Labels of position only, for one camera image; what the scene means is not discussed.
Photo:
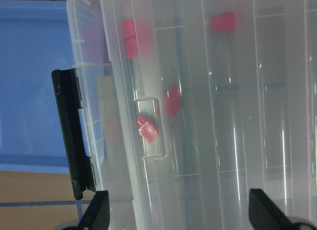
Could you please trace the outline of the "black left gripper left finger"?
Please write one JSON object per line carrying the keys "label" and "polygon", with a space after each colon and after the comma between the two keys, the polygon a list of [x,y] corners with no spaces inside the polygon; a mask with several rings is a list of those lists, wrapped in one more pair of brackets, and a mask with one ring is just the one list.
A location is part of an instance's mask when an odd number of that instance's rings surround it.
{"label": "black left gripper left finger", "polygon": [[85,214],[77,225],[78,230],[107,230],[110,224],[108,191],[97,191]]}

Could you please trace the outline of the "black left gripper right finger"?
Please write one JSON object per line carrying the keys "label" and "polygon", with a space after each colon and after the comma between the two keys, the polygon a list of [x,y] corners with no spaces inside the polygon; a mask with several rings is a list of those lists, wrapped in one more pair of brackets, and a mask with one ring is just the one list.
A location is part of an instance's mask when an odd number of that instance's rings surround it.
{"label": "black left gripper right finger", "polygon": [[249,221],[254,230],[298,230],[262,189],[249,191]]}

